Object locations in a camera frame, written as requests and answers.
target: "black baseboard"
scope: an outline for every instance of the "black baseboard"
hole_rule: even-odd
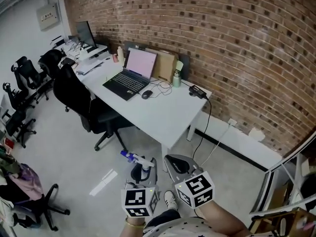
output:
[[[204,139],[208,140],[209,142],[212,142],[213,144],[217,145],[218,140],[213,139],[212,137],[208,136],[207,134],[204,134],[203,132],[199,131],[199,130],[195,130],[195,133],[201,137],[203,137]],[[222,149],[226,150],[227,152],[233,154],[234,156],[246,161],[247,163],[255,166],[256,168],[266,172],[268,169],[261,166],[260,164],[256,163],[255,161],[247,158],[246,156],[242,155],[241,153],[238,153],[236,150],[231,149],[230,147],[224,145],[223,143],[220,143],[218,145],[219,147],[221,147]]]

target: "marker cube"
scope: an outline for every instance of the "marker cube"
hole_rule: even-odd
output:
[[[158,200],[156,188],[121,190],[122,208],[129,217],[153,216]]]
[[[205,171],[175,185],[178,197],[192,209],[214,199],[214,183]]]

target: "bracelet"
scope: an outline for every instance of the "bracelet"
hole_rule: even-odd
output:
[[[145,225],[146,225],[146,222],[144,222],[142,225],[133,225],[133,224],[131,224],[131,223],[129,223],[128,221],[127,221],[127,217],[126,217],[126,219],[125,219],[125,223],[126,224],[128,224],[130,227],[134,227],[134,228],[144,228],[145,227]]]

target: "dark pants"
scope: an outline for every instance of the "dark pants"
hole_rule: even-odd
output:
[[[156,227],[158,225],[161,225],[163,223],[175,220],[175,219],[180,219],[181,216],[178,211],[174,209],[167,210],[163,212],[161,215],[153,218],[146,227]]]

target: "computer mouse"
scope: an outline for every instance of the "computer mouse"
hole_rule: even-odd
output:
[[[148,99],[152,94],[153,94],[153,92],[152,92],[151,90],[146,90],[146,91],[142,94],[142,98],[143,98],[143,99]]]

